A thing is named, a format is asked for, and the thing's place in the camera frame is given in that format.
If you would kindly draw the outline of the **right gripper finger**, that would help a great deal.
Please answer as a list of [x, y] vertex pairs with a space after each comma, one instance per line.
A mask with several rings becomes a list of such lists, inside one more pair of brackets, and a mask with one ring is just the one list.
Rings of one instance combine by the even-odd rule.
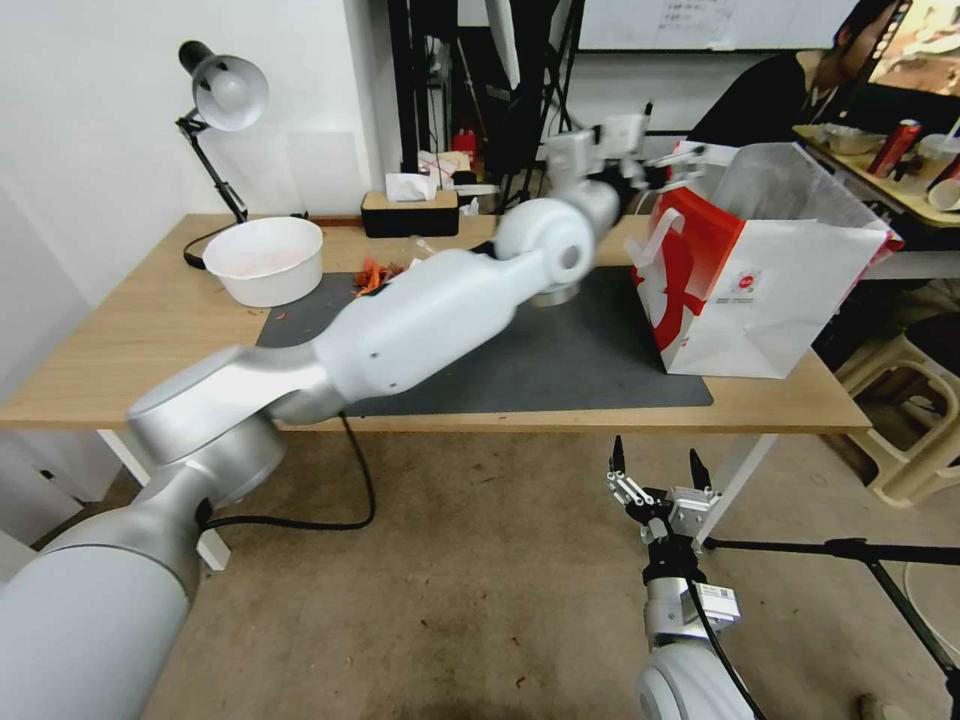
[[721, 517], [722, 495], [713, 489], [710, 472], [697, 451], [688, 453], [691, 486], [674, 486], [669, 492], [671, 531], [686, 538], [693, 552], [701, 555]]
[[648, 526], [656, 517], [659, 501], [626, 473], [623, 441], [616, 435], [608, 459], [606, 484], [614, 499], [623, 506], [627, 515], [643, 526]]

